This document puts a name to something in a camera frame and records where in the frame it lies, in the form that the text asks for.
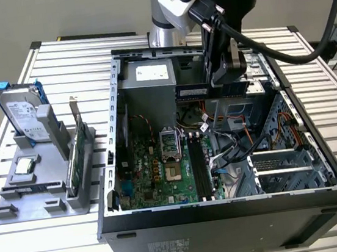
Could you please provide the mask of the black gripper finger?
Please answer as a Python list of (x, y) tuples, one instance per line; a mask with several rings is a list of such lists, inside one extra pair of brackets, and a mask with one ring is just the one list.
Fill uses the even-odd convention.
[(213, 75), (209, 95), (211, 98), (244, 95), (248, 80), (241, 79), (246, 73), (246, 63), (243, 53), (238, 49), (235, 39), (231, 38), (229, 45), (223, 51), (226, 73), (217, 80), (217, 73)]
[(217, 73), (219, 80), (226, 73), (222, 49), (222, 33), (218, 29), (212, 28), (209, 31), (204, 27), (201, 33), (201, 41), (204, 56), (204, 72), (206, 81), (211, 83), (213, 75)]

